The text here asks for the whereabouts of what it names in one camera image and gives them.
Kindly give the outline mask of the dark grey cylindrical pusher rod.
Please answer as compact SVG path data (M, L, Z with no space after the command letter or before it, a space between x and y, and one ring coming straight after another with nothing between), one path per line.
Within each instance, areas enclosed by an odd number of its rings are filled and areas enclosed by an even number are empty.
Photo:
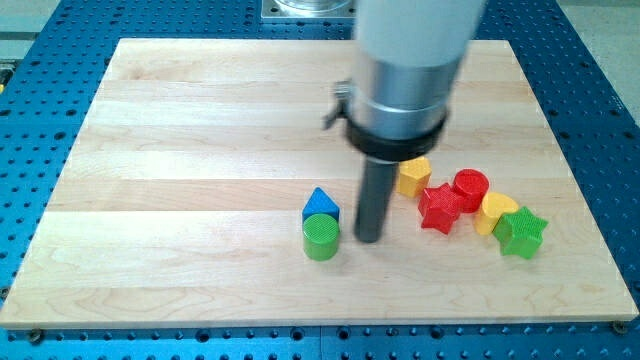
M375 243L381 238L397 171L397 162L366 158L354 222L359 241Z

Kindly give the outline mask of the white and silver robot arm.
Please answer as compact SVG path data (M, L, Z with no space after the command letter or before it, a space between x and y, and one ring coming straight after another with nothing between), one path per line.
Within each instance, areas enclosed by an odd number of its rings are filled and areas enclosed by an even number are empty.
M352 73L336 84L324 126L345 120L345 138L365 156L353 229L359 241L381 238L400 163L437 144L485 8L485 0L357 2Z

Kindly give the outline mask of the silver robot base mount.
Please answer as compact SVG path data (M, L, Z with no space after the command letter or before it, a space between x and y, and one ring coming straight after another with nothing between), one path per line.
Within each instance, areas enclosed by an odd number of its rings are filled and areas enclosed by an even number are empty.
M268 20L351 18L355 11L355 0L261 1L261 18Z

